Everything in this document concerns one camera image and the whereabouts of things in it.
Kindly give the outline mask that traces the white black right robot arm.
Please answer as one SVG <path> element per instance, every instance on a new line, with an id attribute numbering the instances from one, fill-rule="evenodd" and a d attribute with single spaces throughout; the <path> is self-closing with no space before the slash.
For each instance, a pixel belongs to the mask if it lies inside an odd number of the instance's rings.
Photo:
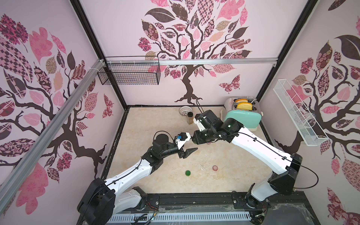
<path id="1" fill-rule="evenodd" d="M 217 140 L 227 141 L 251 153 L 272 170 L 268 177 L 250 186 L 245 196 L 245 203 L 249 208 L 256 208 L 274 194 L 292 193 L 302 163 L 300 155 L 290 155 L 275 148 L 233 118 L 226 121 L 216 119 L 212 122 L 208 118 L 198 117 L 194 119 L 194 123 L 198 130 L 192 137 L 193 143 L 200 145 Z"/>

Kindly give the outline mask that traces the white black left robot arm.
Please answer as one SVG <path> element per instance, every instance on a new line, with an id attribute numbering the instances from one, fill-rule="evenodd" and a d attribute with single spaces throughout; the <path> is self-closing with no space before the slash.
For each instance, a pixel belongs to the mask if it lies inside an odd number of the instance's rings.
<path id="1" fill-rule="evenodd" d="M 187 158 L 195 152 L 196 148 L 183 149 L 190 140 L 188 132 L 178 134 L 171 142 L 167 135 L 159 134 L 141 159 L 129 169 L 112 178 L 94 179 L 77 206 L 80 214 L 77 224 L 104 225 L 116 213 L 129 208 L 142 208 L 141 202 L 146 194 L 138 187 L 130 191 L 127 189 L 159 169 L 165 157 L 178 154 L 180 158 Z"/>

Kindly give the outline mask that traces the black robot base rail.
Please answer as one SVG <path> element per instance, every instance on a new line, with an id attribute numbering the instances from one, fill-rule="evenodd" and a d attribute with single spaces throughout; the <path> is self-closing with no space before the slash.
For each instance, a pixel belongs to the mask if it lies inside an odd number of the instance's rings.
<path id="1" fill-rule="evenodd" d="M 290 195 L 275 194 L 255 208 L 250 208 L 245 202 L 245 192 L 220 192 L 220 193 L 173 193 L 173 194 L 148 194 L 147 202 L 155 207 L 170 207 L 172 209 L 186 206 L 233 206 L 237 210 L 261 211 L 270 209 L 277 204 L 303 204 L 306 207 L 310 203 L 304 192 L 297 191 Z"/>

